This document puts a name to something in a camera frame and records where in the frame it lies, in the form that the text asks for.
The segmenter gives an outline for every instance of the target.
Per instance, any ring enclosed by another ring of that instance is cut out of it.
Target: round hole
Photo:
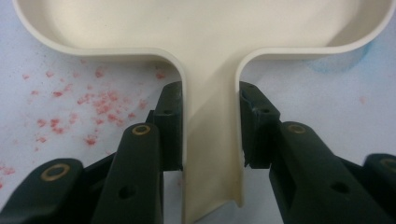
[[[289,132],[291,133],[305,133],[305,128],[298,124],[291,124],[288,127]]]
[[[173,111],[172,110],[164,110],[163,113],[165,115],[171,115],[171,114],[173,114]]]
[[[331,185],[332,189],[338,193],[347,194],[349,193],[349,187],[342,182],[335,182]]]
[[[47,182],[54,181],[66,175],[69,170],[69,165],[64,163],[58,163],[45,170],[41,174],[41,179]]]
[[[135,135],[143,135],[149,133],[150,127],[148,125],[139,125],[132,129],[132,133]]]
[[[125,186],[119,190],[120,199],[130,199],[136,195],[136,186]]]

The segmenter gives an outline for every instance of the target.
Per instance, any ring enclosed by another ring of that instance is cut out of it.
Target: white plastic part
[[[239,76],[253,59],[356,49],[395,0],[14,0],[25,27],[60,52],[102,61],[166,60],[184,104],[183,222],[243,203]]]

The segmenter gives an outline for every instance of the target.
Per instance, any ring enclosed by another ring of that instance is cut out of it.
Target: red speckles
[[[163,71],[158,71],[157,74],[155,75],[155,77],[157,79],[164,79],[166,78],[165,74],[163,73]]]
[[[47,142],[47,138],[46,138],[46,137],[38,137],[38,138],[36,139],[36,141],[37,141],[37,142],[40,142],[40,143],[45,143],[45,142]]]
[[[54,91],[54,92],[52,93],[52,95],[53,95],[54,97],[60,97],[60,96],[64,95],[64,93],[61,92],[61,91]]]
[[[106,102],[106,101],[97,101],[93,103],[93,105],[96,107],[96,113],[98,115],[105,114],[111,110],[111,105]]]
[[[69,123],[70,123],[70,124],[74,124],[74,123],[76,123],[77,119],[78,119],[78,114],[76,114],[76,113],[71,113],[71,114],[70,114]]]
[[[139,108],[140,109],[145,109],[147,105],[148,105],[147,101],[145,101],[145,100],[140,100],[139,101]]]
[[[107,120],[109,122],[116,123],[117,126],[122,126],[123,125],[123,120],[120,117],[118,117],[117,115],[114,115],[114,114],[107,115]]]
[[[3,175],[13,175],[15,174],[15,169],[12,167],[6,167],[4,165],[0,166],[0,171],[3,172]]]
[[[96,122],[97,125],[105,123],[105,121],[102,120],[102,119],[95,119],[95,122]]]
[[[73,87],[73,84],[67,84],[65,87],[64,87],[64,91],[71,91],[72,90],[72,87]]]
[[[54,133],[62,134],[64,133],[64,128],[60,128],[58,125],[60,123],[59,119],[52,119],[50,121],[50,127]]]
[[[47,71],[46,76],[47,77],[53,77],[55,74],[52,71]]]
[[[52,131],[55,132],[55,133],[57,133],[57,134],[62,134],[62,133],[64,133],[64,129],[63,129],[63,128],[53,128]]]
[[[50,121],[50,127],[55,128],[59,124],[60,120],[59,119],[52,119]]]
[[[108,95],[108,98],[111,101],[118,101],[119,100],[119,94],[116,91],[108,91],[107,95]]]
[[[81,74],[78,73],[78,72],[74,72],[74,73],[73,73],[73,77],[75,77],[75,78],[81,77]]]
[[[95,96],[94,94],[86,93],[84,96],[80,97],[80,98],[77,100],[77,103],[78,103],[79,105],[82,105],[82,104],[84,104],[84,103],[89,103],[90,100],[91,100],[91,98],[94,97],[94,96]]]
[[[38,124],[38,127],[42,128],[42,127],[46,126],[47,121],[44,119],[38,119],[37,124]]]
[[[136,114],[134,114],[134,113],[130,113],[130,114],[128,115],[128,118],[130,118],[130,119],[134,119],[134,118],[136,118]]]
[[[105,71],[106,71],[106,69],[104,67],[99,66],[98,68],[96,68],[95,76],[96,77],[104,77],[105,76]]]
[[[361,96],[361,97],[359,98],[359,101],[361,102],[362,105],[365,105],[365,104],[366,104],[366,97]]]
[[[84,138],[84,141],[87,143],[88,146],[94,146],[96,144],[96,139],[98,137],[96,135],[89,134],[86,138]]]

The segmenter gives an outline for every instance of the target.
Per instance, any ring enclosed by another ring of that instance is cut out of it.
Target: table surface
[[[362,164],[396,154],[396,17],[368,45],[313,61],[249,63],[281,120],[311,126],[334,154]],[[116,151],[177,70],[157,62],[99,63],[34,39],[11,1],[0,2],[0,208],[38,165],[75,158],[90,165]],[[180,223],[181,172],[165,173],[165,223]],[[197,223],[283,223],[267,170],[245,170],[246,204],[227,203]]]

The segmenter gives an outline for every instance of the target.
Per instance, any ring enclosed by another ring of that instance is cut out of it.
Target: white surface
[[[391,0],[15,3],[28,30],[61,52],[158,54],[177,68],[185,112],[184,223],[228,201],[243,204],[235,93],[246,63],[262,54],[301,59],[354,49],[382,30],[395,6]]]
[[[131,103],[121,106],[127,107],[127,111],[119,114],[127,126],[144,120],[155,106],[163,83],[177,80],[178,75],[164,63],[81,63],[78,58],[43,47],[21,27],[10,3],[1,4],[0,201],[4,204],[23,178],[44,161],[73,157],[88,165],[104,157],[107,150],[117,148],[124,128],[107,121],[108,114],[97,115],[93,107],[96,98],[78,105],[85,93],[117,90],[121,98],[131,97]],[[369,48],[346,55],[310,62],[251,63],[242,79],[262,89],[281,111],[282,120],[310,125],[341,157],[362,163],[370,152],[395,154],[392,131],[396,127],[395,27],[393,20]],[[98,78],[95,71],[100,66],[105,68],[105,75]],[[46,76],[49,70],[53,77]],[[157,70],[162,70],[160,73],[166,78],[157,79]],[[81,76],[74,78],[75,72]],[[63,91],[69,83],[73,84],[70,91],[53,97],[54,91]],[[39,91],[38,95],[31,94],[35,90]],[[139,108],[140,100],[148,101],[145,109]],[[73,124],[69,122],[72,112],[78,113]],[[128,114],[132,112],[136,118],[129,120]],[[92,120],[96,117],[106,122],[97,126]],[[65,134],[53,133],[49,124],[39,128],[38,119],[47,122],[60,119]],[[84,141],[88,134],[97,134],[94,146],[87,146]],[[42,135],[47,141],[37,142]],[[237,209],[233,203],[227,204],[198,223],[281,223],[268,173],[251,170],[245,173],[246,206]],[[178,223],[180,174],[166,176],[165,223]]]

